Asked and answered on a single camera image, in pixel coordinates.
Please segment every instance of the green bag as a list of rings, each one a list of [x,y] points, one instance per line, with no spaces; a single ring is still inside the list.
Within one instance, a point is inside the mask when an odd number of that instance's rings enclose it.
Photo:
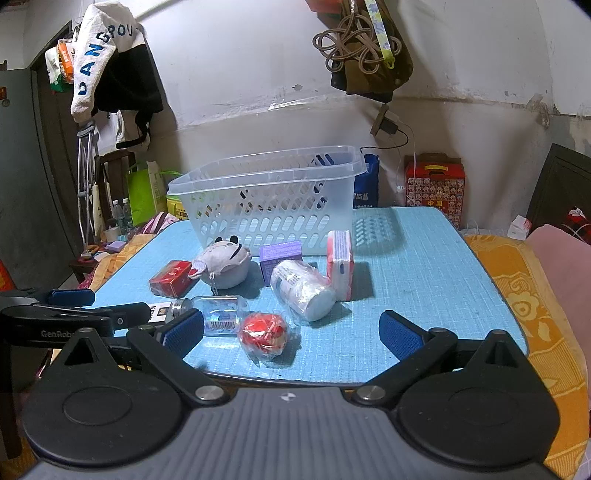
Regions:
[[[148,168],[138,170],[134,165],[127,175],[129,205],[134,225],[147,222],[154,215],[167,211],[166,185],[162,175],[175,171],[160,171],[156,162],[147,162]]]

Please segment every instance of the gray door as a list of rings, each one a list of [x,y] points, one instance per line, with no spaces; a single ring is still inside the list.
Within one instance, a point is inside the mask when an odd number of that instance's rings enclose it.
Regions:
[[[33,115],[30,70],[0,72],[0,260],[18,288],[57,288],[74,255],[51,194]]]

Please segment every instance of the brown cord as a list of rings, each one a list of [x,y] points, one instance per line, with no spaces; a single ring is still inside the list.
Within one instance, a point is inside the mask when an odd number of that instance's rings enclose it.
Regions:
[[[329,38],[332,44],[324,46],[325,38]],[[392,45],[396,45],[392,51],[396,56],[402,51],[402,42],[396,37],[389,36],[389,39]],[[356,50],[350,50],[348,43],[352,41],[361,42],[362,45]],[[351,13],[343,17],[338,27],[315,35],[312,43],[325,56],[326,68],[333,73],[341,71],[346,60],[357,60],[359,70],[366,74],[374,74],[384,60],[374,25],[369,18],[361,14]]]

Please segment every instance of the black and white fleece jacket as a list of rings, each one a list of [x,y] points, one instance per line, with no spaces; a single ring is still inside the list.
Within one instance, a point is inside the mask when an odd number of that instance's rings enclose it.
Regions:
[[[117,144],[142,143],[152,115],[163,109],[143,33],[129,8],[118,0],[89,5],[74,55],[72,117],[85,124],[98,110],[137,111],[140,137]]]

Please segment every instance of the purple soap box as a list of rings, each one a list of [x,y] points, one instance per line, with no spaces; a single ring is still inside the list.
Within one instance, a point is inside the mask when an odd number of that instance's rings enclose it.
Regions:
[[[277,245],[263,245],[259,250],[259,263],[261,264],[262,277],[265,286],[271,286],[271,274],[273,269],[284,260],[302,260],[301,242],[286,242]]]

